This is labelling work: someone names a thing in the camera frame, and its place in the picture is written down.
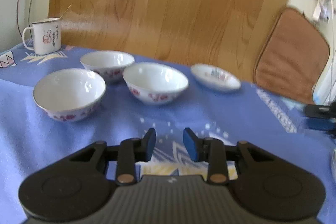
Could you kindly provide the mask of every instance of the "copper screw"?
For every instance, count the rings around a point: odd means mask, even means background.
[[[131,174],[122,174],[117,178],[120,183],[131,183],[134,180],[134,177]]]
[[[227,177],[223,174],[213,174],[210,176],[210,180],[214,183],[224,183],[227,180]]]

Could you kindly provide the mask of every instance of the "mug rim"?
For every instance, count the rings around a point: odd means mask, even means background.
[[[46,19],[41,19],[41,20],[37,20],[32,22],[32,24],[40,24],[40,23],[49,23],[49,22],[55,22],[60,20],[59,17],[53,17],[53,18],[46,18]]]

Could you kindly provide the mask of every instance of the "ceramic bowl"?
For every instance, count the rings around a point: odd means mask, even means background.
[[[106,90],[104,79],[86,69],[64,69],[34,87],[35,103],[57,121],[78,121],[96,110]]]
[[[120,81],[124,69],[135,62],[132,55],[115,51],[90,52],[83,55],[80,61],[84,68],[98,73],[106,83]]]
[[[230,92],[241,87],[237,77],[218,67],[195,64],[191,67],[191,72],[201,84],[217,91]]]
[[[188,78],[180,71],[157,63],[137,63],[124,71],[130,92],[146,104],[163,105],[188,88]]]

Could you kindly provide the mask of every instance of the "wood grain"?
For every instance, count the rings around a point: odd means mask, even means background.
[[[287,0],[50,0],[49,16],[71,3],[63,44],[213,64],[252,81]]]

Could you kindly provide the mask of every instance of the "brown cushion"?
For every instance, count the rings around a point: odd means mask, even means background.
[[[287,8],[280,16],[254,70],[256,84],[302,103],[313,103],[313,87],[329,45],[303,15]]]

